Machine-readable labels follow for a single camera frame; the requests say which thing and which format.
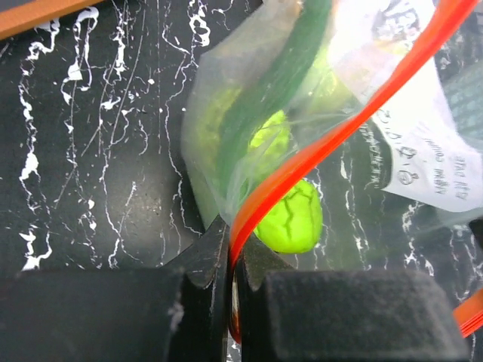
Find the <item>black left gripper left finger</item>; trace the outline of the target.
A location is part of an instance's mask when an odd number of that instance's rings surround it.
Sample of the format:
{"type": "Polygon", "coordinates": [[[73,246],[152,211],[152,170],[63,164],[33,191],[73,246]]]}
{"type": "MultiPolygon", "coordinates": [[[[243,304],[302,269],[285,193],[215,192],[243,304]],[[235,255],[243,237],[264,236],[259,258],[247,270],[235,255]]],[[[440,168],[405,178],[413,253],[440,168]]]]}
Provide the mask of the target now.
{"type": "Polygon", "coordinates": [[[3,361],[223,361],[229,226],[160,268],[25,271],[1,282],[3,361]]]}

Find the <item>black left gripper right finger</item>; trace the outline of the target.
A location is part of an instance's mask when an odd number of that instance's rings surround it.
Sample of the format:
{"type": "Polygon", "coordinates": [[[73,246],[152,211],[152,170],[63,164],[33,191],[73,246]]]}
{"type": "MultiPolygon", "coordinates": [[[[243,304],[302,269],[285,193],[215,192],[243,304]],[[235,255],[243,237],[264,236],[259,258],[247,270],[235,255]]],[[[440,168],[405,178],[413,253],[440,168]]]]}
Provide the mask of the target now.
{"type": "Polygon", "coordinates": [[[235,279],[244,361],[469,359],[445,292],[420,271],[299,271],[252,237],[235,279]]]}

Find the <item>smooth green fake fruit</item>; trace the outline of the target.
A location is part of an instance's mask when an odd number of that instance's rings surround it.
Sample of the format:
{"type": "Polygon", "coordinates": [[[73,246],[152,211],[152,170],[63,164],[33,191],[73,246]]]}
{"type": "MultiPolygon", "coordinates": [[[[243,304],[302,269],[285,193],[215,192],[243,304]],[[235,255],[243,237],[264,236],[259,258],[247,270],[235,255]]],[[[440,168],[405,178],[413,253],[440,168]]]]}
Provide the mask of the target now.
{"type": "Polygon", "coordinates": [[[302,179],[264,216],[254,234],[276,253],[306,253],[318,243],[322,223],[318,191],[302,179]]]}

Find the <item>bumpy green fake fruit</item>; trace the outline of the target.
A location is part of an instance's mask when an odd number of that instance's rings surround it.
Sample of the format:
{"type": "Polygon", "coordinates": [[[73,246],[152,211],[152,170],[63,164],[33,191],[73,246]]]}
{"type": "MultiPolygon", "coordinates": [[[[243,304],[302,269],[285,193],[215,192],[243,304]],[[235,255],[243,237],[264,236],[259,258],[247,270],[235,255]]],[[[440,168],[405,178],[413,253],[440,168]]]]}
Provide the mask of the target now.
{"type": "Polygon", "coordinates": [[[207,172],[213,172],[215,169],[220,146],[220,125],[241,90],[240,87],[228,87],[215,92],[206,102],[205,110],[198,119],[195,153],[199,157],[198,162],[202,164],[201,168],[207,172]]]}

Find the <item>clear zip bag red seal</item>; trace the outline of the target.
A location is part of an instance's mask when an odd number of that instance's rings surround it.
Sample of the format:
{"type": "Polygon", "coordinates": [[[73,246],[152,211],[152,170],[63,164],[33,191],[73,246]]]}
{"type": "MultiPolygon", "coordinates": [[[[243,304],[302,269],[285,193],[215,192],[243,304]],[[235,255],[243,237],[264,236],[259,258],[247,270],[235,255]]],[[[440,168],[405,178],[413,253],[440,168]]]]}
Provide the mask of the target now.
{"type": "Polygon", "coordinates": [[[220,216],[231,227],[237,263],[258,223],[304,179],[323,214],[309,251],[317,268],[427,272],[449,292],[463,335],[473,334],[482,325],[482,144],[458,133],[443,87],[482,62],[480,1],[332,1],[306,77],[251,133],[226,196],[217,157],[213,172],[201,168],[206,102],[268,70],[303,2],[265,1],[200,59],[182,151],[203,223],[220,216]]]}

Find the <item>dark green fake cucumber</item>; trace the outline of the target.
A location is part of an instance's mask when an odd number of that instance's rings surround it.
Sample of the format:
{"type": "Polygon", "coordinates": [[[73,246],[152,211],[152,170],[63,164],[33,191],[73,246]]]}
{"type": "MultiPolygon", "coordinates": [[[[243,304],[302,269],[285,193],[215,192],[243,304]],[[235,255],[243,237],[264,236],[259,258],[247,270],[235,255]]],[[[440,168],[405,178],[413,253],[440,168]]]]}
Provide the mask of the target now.
{"type": "Polygon", "coordinates": [[[220,125],[217,181],[226,196],[235,165],[246,154],[251,133],[293,98],[325,37],[332,1],[302,3],[300,16],[267,71],[236,98],[220,125]]]}

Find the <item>teal plastic basket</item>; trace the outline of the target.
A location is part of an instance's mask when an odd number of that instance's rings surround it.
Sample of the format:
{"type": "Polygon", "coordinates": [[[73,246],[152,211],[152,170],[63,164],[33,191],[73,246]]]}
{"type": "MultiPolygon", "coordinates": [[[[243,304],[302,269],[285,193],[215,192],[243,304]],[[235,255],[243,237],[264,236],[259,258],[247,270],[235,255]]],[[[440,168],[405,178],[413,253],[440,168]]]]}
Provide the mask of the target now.
{"type": "Polygon", "coordinates": [[[482,62],[465,68],[443,87],[458,133],[482,144],[482,62]]]}

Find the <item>orange wooden shelf rack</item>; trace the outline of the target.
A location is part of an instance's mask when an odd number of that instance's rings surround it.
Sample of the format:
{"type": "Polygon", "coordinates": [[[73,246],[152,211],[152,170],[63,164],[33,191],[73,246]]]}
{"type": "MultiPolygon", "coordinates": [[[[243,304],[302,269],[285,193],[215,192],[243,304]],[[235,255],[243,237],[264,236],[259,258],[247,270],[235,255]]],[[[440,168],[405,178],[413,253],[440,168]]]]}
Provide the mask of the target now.
{"type": "Polygon", "coordinates": [[[97,3],[98,0],[1,0],[1,40],[97,3]]]}

